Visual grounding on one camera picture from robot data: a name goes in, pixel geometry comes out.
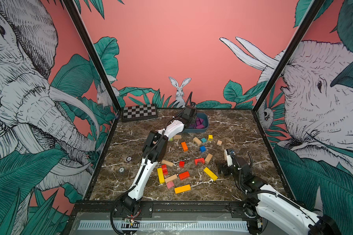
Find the purple brick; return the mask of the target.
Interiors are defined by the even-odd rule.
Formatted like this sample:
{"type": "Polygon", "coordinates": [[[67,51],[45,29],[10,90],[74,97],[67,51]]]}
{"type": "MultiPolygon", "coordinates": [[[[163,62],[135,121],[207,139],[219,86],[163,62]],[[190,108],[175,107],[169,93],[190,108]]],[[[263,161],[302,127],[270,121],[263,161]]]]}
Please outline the purple brick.
{"type": "Polygon", "coordinates": [[[197,117],[196,118],[196,123],[195,123],[195,129],[204,129],[206,126],[205,126],[205,120],[200,118],[200,117],[197,117]]]}

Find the teal plastic storage bin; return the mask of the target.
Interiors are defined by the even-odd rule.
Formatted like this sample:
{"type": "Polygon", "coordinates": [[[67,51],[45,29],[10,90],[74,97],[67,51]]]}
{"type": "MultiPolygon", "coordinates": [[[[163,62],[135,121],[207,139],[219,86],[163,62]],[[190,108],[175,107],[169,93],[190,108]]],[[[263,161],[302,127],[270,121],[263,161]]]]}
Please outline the teal plastic storage bin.
{"type": "Polygon", "coordinates": [[[209,128],[208,116],[205,113],[197,113],[195,122],[182,131],[182,133],[204,133],[209,128]]]}

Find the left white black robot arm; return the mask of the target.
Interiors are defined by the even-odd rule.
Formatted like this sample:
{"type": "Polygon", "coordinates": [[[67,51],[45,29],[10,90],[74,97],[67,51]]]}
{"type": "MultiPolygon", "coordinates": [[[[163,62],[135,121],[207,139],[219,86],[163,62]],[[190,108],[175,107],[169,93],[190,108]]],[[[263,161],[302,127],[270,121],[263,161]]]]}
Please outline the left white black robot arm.
{"type": "Polygon", "coordinates": [[[116,199],[115,205],[124,209],[128,215],[139,214],[145,186],[153,169],[163,160],[169,139],[190,127],[196,120],[197,109],[196,104],[192,101],[192,94],[189,94],[184,108],[176,116],[173,116],[163,129],[150,131],[142,149],[142,161],[135,179],[130,189],[116,199]]]}

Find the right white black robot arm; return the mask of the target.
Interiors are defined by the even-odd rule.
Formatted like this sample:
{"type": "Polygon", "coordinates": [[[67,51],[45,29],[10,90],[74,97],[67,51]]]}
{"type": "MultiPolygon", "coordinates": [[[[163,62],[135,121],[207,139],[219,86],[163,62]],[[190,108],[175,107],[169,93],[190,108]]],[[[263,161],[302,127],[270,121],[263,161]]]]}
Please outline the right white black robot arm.
{"type": "Polygon", "coordinates": [[[266,219],[289,235],[340,235],[336,222],[320,216],[283,196],[265,180],[252,174],[253,159],[248,163],[233,149],[224,150],[224,173],[233,176],[235,186],[247,198],[243,212],[251,219],[266,219]]]}

